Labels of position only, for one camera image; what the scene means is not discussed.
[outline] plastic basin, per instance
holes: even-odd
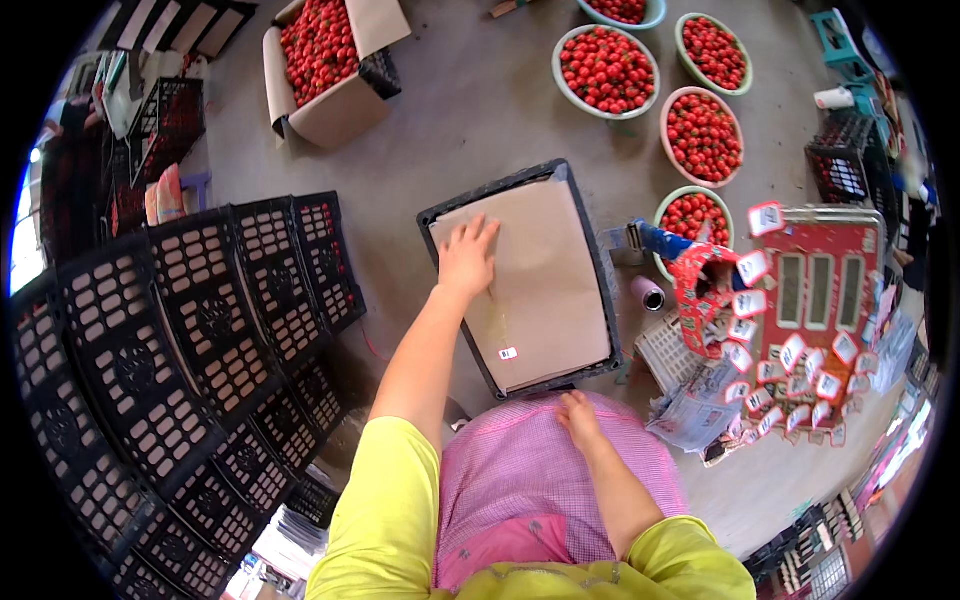
[[[706,18],[713,22],[719,29],[727,32],[736,39],[737,45],[740,47],[740,52],[743,53],[743,61],[747,63],[747,73],[743,77],[743,81],[740,82],[740,87],[737,89],[724,89],[719,85],[715,84],[711,80],[707,79],[707,76],[700,72],[700,69],[697,68],[697,65],[693,60],[686,55],[686,48],[684,47],[684,23],[690,19],[698,19],[700,17]],[[740,38],[731,31],[729,27],[716,20],[709,14],[703,14],[702,12],[688,12],[684,16],[680,17],[680,20],[677,21],[676,27],[673,29],[674,41],[677,43],[677,54],[680,55],[680,62],[684,64],[686,70],[689,71],[690,75],[693,76],[695,80],[700,82],[701,85],[705,86],[707,89],[715,91],[718,94],[723,94],[725,96],[742,96],[750,90],[750,86],[754,84],[754,64],[750,60],[750,55],[747,54],[747,47],[743,45],[743,42],[740,41]]]
[[[647,10],[646,14],[643,15],[643,22],[636,25],[621,23],[616,19],[611,19],[608,16],[600,14],[599,12],[595,11],[590,4],[587,3],[587,0],[577,0],[577,4],[580,5],[580,8],[583,9],[591,19],[593,19],[594,23],[610,25],[611,27],[623,29],[628,32],[642,32],[647,29],[653,29],[661,24],[663,19],[666,18],[666,0],[647,0]]]
[[[679,187],[667,194],[666,198],[663,199],[663,202],[661,202],[660,206],[657,208],[657,214],[654,215],[654,220],[651,225],[654,227],[659,227],[660,219],[662,219],[663,215],[666,214],[666,208],[670,206],[670,203],[687,194],[704,194],[720,207],[724,218],[727,219],[727,231],[730,232],[730,239],[727,240],[727,243],[724,244],[724,246],[733,250],[733,240],[735,238],[733,237],[733,216],[730,214],[730,209],[727,208],[727,204],[717,195],[716,192],[699,185],[685,185],[684,187]],[[657,263],[657,268],[660,269],[660,274],[666,277],[667,281],[673,283],[673,276],[667,272],[666,265],[663,264],[659,254],[654,254],[654,262]]]
[[[639,39],[631,36],[629,33],[623,31],[619,27],[608,27],[605,25],[600,25],[608,31],[616,31],[619,34],[626,36],[630,41],[636,42],[637,49],[647,56],[648,61],[654,67],[654,85],[657,89],[654,90],[654,95],[647,98],[647,101],[640,108],[634,108],[633,110],[628,110],[627,112],[621,112],[620,114],[613,114],[612,112],[604,112],[603,110],[598,110],[586,102],[580,99],[577,94],[573,92],[572,89],[566,84],[564,79],[564,72],[560,67],[560,53],[564,50],[564,44],[568,39],[576,37],[579,34],[585,34],[593,31],[597,25],[584,25],[583,27],[578,27],[574,30],[567,32],[567,34],[561,37],[560,41],[557,42],[557,47],[553,49],[553,59],[551,63],[551,68],[553,69],[553,81],[556,82],[557,87],[560,88],[561,93],[566,96],[566,99],[573,103],[573,106],[579,108],[586,114],[591,114],[595,117],[601,119],[607,119],[608,121],[627,121],[630,119],[636,119],[641,114],[650,110],[653,107],[654,103],[657,101],[657,98],[660,96],[660,87],[662,85],[662,80],[660,79],[660,68],[657,66],[657,61],[654,59],[653,53],[650,52],[650,49],[643,45]]]
[[[742,164],[738,166],[736,170],[733,171],[733,173],[725,180],[704,181],[698,178],[697,176],[693,175],[692,173],[687,173],[684,167],[679,162],[677,162],[677,159],[673,156],[673,147],[670,145],[670,139],[666,136],[666,127],[667,127],[666,119],[667,119],[667,116],[669,116],[670,114],[670,108],[673,107],[673,103],[677,102],[678,98],[680,98],[681,96],[685,96],[686,94],[707,94],[707,96],[712,98],[718,105],[720,105],[720,108],[722,108],[727,114],[730,114],[733,116],[733,125],[736,127],[736,141],[740,144],[740,159],[742,160],[743,157],[746,155],[746,149],[743,146],[743,130],[740,129],[740,121],[737,120],[736,115],[733,114],[733,111],[727,105],[727,103],[723,101],[723,98],[714,94],[708,89],[705,89],[703,87],[697,87],[695,85],[690,85],[688,87],[681,87],[677,91],[670,94],[670,96],[666,99],[666,102],[663,103],[663,108],[660,110],[660,141],[663,143],[663,151],[666,152],[666,157],[670,159],[670,162],[673,164],[674,168],[676,168],[681,175],[683,175],[685,178],[690,180],[690,182],[694,183],[695,185],[701,185],[703,187],[708,187],[710,189],[720,189],[724,185],[727,185],[728,183],[733,181],[733,178],[735,178],[736,175],[740,172],[740,169],[743,168]]]

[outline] sticker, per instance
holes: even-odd
[[[751,413],[755,413],[773,401],[773,397],[770,396],[770,393],[767,392],[766,389],[756,388],[744,402],[747,405],[747,410],[749,410]]]
[[[856,342],[853,341],[849,333],[841,331],[837,334],[837,337],[833,338],[833,352],[840,357],[843,364],[849,367],[853,364],[853,359],[856,358],[859,348],[856,347]]]
[[[733,295],[733,315],[738,319],[753,317],[767,309],[767,293],[763,290],[747,290]]]
[[[790,433],[797,428],[797,425],[804,422],[810,418],[810,405],[801,404],[797,408],[793,409],[793,412],[790,413],[790,417],[786,420],[786,431]]]
[[[756,426],[756,433],[762,438],[770,433],[774,425],[783,420],[783,411],[779,406],[770,409],[770,412],[763,416],[760,424]]]
[[[830,447],[842,448],[847,444],[847,424],[840,423],[830,432]]]
[[[876,372],[880,366],[880,357],[875,352],[864,352],[856,357],[855,372]]]
[[[866,394],[871,388],[870,377],[867,375],[854,375],[847,383],[847,394]]]
[[[737,342],[749,344],[754,339],[756,333],[756,321],[749,319],[730,319],[730,328],[727,329],[727,336]]]
[[[817,425],[820,424],[820,421],[825,419],[830,414],[830,403],[826,400],[820,400],[817,402],[817,405],[813,407],[813,417],[810,418],[810,424],[813,425],[813,428],[816,429]]]
[[[736,270],[747,287],[754,287],[761,277],[770,272],[770,265],[763,250],[754,250],[736,261]]]
[[[804,353],[804,350],[806,350],[806,342],[804,342],[804,338],[800,337],[799,333],[794,333],[787,338],[783,348],[780,349],[780,363],[783,365],[783,370],[792,372],[800,361],[800,356]]]
[[[750,224],[750,235],[753,237],[760,237],[786,227],[780,203],[757,204],[748,209],[747,222]]]
[[[797,396],[802,396],[810,391],[810,382],[801,375],[794,375],[790,377],[786,382],[786,396],[788,398],[795,398]]]
[[[806,380],[810,383],[810,385],[813,385],[817,375],[820,374],[820,369],[824,367],[826,362],[827,357],[821,348],[814,348],[806,353],[806,364],[804,365],[804,369],[806,370]]]
[[[746,381],[734,381],[732,384],[727,386],[727,391],[724,393],[724,399],[728,404],[735,400],[743,399],[747,397],[747,394],[750,393],[750,384]]]
[[[776,381],[786,377],[786,371],[783,365],[772,360],[761,360],[756,363],[756,383],[766,383],[767,381]]]
[[[750,356],[750,352],[737,342],[724,342],[721,349],[723,350],[723,355],[729,358],[740,372],[747,372],[754,364],[754,359]]]
[[[843,382],[840,381],[840,377],[822,372],[820,373],[820,379],[817,381],[817,396],[833,400],[840,394],[842,385]]]

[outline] yellow shirt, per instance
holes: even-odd
[[[433,446],[406,420],[370,421],[306,600],[453,598],[430,589],[439,510]],[[700,519],[674,516],[637,538],[624,563],[493,564],[467,579],[456,598],[746,600],[756,590]]]

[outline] hand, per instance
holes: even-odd
[[[563,404],[555,408],[557,421],[570,434],[573,445],[586,456],[598,440],[604,439],[593,403],[579,390],[564,394],[561,402]]]
[[[493,281],[493,257],[487,256],[487,250],[500,222],[490,221],[484,227],[484,220],[485,215],[478,214],[468,226],[454,229],[449,242],[440,244],[438,285],[466,303]]]

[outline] concrete floor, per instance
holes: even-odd
[[[721,191],[734,215],[736,249],[751,248],[743,238],[747,207],[816,199],[804,144],[819,127],[811,95],[832,87],[833,79],[808,19],[786,0],[672,0],[663,24],[638,36],[659,63],[663,89],[655,108],[627,125],[633,136],[572,106],[553,82],[556,41],[586,23],[572,0],[541,0],[496,21],[487,16],[494,0],[401,0],[414,30],[391,48],[403,93],[390,101],[394,112],[384,123],[333,154],[302,142],[278,148],[270,129],[261,40],[286,3],[265,2],[212,63],[206,147],[187,162],[208,164],[210,206],[337,190],[350,260],[369,307],[363,326],[384,356],[392,354],[436,281],[414,222],[419,211],[556,157],[569,160],[598,231],[652,218],[667,193],[686,185],[663,153],[657,122],[663,97],[694,84],[673,42],[674,23],[686,12],[724,21],[746,44],[756,70],[751,92],[729,100],[746,146],[742,172]],[[655,271],[651,265],[645,273]],[[617,319],[629,350],[644,315],[624,297]],[[375,384],[385,363],[368,350],[360,326],[344,333],[343,346],[358,380]],[[629,388],[614,385],[611,376],[582,387],[638,407],[659,395],[642,373]],[[495,405],[463,339],[450,395],[471,416]],[[851,423],[842,449],[805,442],[793,448],[771,437],[712,469],[679,455],[694,514],[745,558],[788,525],[796,508],[855,476],[892,406],[868,405]]]

